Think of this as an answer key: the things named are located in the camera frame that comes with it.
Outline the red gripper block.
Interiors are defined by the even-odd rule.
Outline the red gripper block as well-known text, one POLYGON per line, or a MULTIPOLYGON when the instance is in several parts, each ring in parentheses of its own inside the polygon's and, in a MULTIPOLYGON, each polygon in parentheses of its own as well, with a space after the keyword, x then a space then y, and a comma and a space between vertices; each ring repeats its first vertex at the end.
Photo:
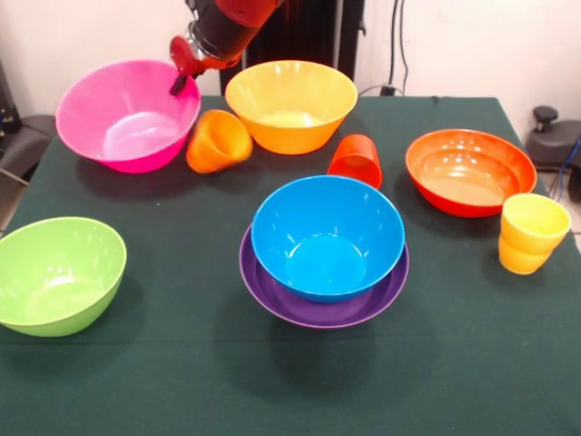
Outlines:
POLYGON ((178 96, 182 92, 187 85, 188 75, 200 75, 207 70, 224 70, 235 66, 241 60, 240 54, 228 59, 216 57, 195 40, 180 35, 170 42, 170 57, 180 73, 170 89, 172 96, 178 96))

